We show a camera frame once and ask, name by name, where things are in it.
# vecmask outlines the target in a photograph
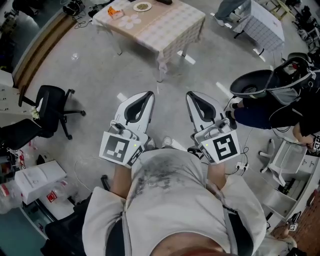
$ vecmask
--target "plastic packaging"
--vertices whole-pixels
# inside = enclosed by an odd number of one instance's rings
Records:
[[[6,214],[22,204],[22,194],[14,180],[0,184],[0,214]]]
[[[50,194],[53,200],[65,201],[78,192],[77,185],[68,177],[54,183]]]

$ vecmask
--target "white device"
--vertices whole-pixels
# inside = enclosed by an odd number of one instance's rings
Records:
[[[54,182],[66,177],[66,172],[56,161],[46,162],[15,173],[14,180],[28,205],[48,191]]]
[[[150,139],[145,132],[154,104],[152,91],[138,93],[122,102],[109,130],[103,133],[99,157],[131,168]]]
[[[220,104],[208,95],[189,91],[186,103],[195,133],[196,146],[211,164],[219,164],[240,154],[238,137],[230,128]]]

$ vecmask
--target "plate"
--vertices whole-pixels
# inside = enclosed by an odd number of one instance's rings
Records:
[[[148,7],[147,7],[146,9],[141,10],[141,9],[138,8],[139,5],[147,5]],[[150,10],[151,7],[152,7],[152,4],[149,3],[149,2],[138,2],[138,3],[136,3],[136,4],[133,6],[133,9],[134,9],[136,12],[145,12],[145,11]]]

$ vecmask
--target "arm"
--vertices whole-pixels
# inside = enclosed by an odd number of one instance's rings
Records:
[[[300,128],[300,123],[298,122],[294,127],[292,131],[294,137],[302,144],[308,145],[308,148],[313,149],[314,145],[314,139],[312,136],[302,136],[301,134],[301,128]]]
[[[221,190],[227,183],[225,163],[219,163],[215,165],[209,164],[207,179],[215,184],[219,190]]]
[[[116,164],[110,192],[126,199],[131,187],[131,183],[131,169],[120,164]]]

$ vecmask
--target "checkered tablecloth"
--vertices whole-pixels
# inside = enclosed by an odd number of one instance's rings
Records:
[[[253,0],[248,13],[233,31],[240,33],[242,30],[269,52],[282,49],[285,44],[281,22]]]
[[[149,0],[152,4],[150,10],[133,10],[136,3],[144,1],[137,0],[131,3],[128,0],[115,0],[93,16],[92,23],[132,38],[157,53],[159,69],[166,72],[166,63],[173,55],[185,45],[200,39],[206,15],[179,0],[173,0],[171,5]],[[115,10],[123,10],[125,17],[113,20],[108,15],[109,6]]]

